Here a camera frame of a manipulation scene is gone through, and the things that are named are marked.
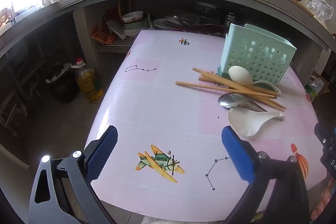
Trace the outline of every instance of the black pot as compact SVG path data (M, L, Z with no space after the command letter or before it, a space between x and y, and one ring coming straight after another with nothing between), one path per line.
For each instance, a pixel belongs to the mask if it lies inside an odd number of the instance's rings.
M63 66L57 64L48 73L47 79L51 80L55 76L58 76L63 69ZM50 94L59 102L63 104L70 103L78 94L79 87L77 85L75 76L66 71L56 81L48 84L50 88Z

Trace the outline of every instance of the cooking oil bottle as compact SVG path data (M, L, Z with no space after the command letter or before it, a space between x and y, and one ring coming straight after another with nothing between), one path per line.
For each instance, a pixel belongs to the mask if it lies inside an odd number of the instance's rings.
M86 100L90 104L98 103L104 96L100 82L95 74L95 70L88 68L82 58L76 60L77 68L76 81L81 91L85 94Z

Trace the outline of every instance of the green bowl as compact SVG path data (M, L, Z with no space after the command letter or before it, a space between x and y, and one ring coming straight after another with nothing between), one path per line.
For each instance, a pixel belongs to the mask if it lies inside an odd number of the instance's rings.
M125 30L135 30L145 27L145 20L124 24Z

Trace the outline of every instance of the pink tablecloth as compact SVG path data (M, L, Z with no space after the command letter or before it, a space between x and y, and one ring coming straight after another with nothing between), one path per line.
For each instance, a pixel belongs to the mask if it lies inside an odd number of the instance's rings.
M221 143L221 131L229 125L228 111L217 102L222 93L175 85L175 81L198 83L193 67L216 72L223 46L224 39L200 34L140 33L105 95L87 140L88 144L100 138L108 125L119 133L100 177L92 182L100 199L168 220L227 217L248 183L240 179ZM309 164L305 179L309 189L326 176L320 163L322 145L314 135L318 121L291 68L279 88L278 102L287 107L284 121L268 121L248 141L256 151L278 160L294 155L291 146L295 144ZM177 183L149 166L136 170L145 151L155 156L153 146L179 161L184 174L174 172ZM269 184L260 210L265 209L273 185Z

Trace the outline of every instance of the chopstick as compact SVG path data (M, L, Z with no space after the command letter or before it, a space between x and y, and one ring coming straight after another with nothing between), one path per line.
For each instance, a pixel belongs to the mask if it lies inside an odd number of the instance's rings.
M216 81L214 80L211 80L209 78L206 78L206 77L198 77L198 80L199 81L203 81L203 82L209 82L209 83L217 83ZM268 89L264 89L264 88L261 88L259 86L255 86L255 85L248 85L246 86L246 88L250 89L250 90L253 90L253 91L256 91L256 92L260 92L260 93L264 93L264 94L270 94L270 95L274 95L275 97L279 96L278 93L276 93L275 91L272 91L272 90L268 90Z
M233 89L237 89L237 90L244 90L244 91L250 91L250 92L253 92L252 90L250 90L250 89L248 89L248 88L246 88L246 87L244 87L244 86L242 86L242 85L239 85L239 84L237 84L237 83L235 83L235 82L232 82L232 81L230 81L230 80L228 80L228 79L225 79L225 78L223 78L223 77L220 77L220 76L218 76L218 75L214 75L213 73L205 72L205 71L200 70L200 69L197 69L197 68L193 68L193 71L196 71L196 72L200 73L201 76L206 77L206 78L209 78L209 79L211 79L211 80L214 80L214 81L216 81L217 83L226 85L226 86L228 86L229 88L233 88ZM263 98L263 97L260 97L260 96L254 96L254 95L253 95L252 97L253 97L254 99L257 99L257 100L263 102L264 104L266 104L266 105L268 105L268 106L271 106L271 107L277 109L277 110L284 111L284 110L286 109L283 105L281 105L281 104L279 104L279 103L273 101L272 99L269 99L269 98Z
M226 89L226 88L218 88L215 86L200 85L200 84L187 83L187 82L176 81L175 84L181 85L181 86L192 86L195 88L202 88L202 89L209 89L209 90L220 90L220 91L225 91L225 92L239 93L239 94L245 94L245 95L250 95L250 96L255 95L255 96L267 97L267 98L275 97L274 95L269 95L269 94L250 92L250 91L244 91L244 90L231 90L231 89Z
M246 88L248 88L250 90L254 90L256 92L262 92L262 93L271 94L271 95L274 95L274 96L279 96L279 94L276 93L275 91L264 89L264 88L261 88L259 86L255 86L255 85L248 85L248 86L246 86Z

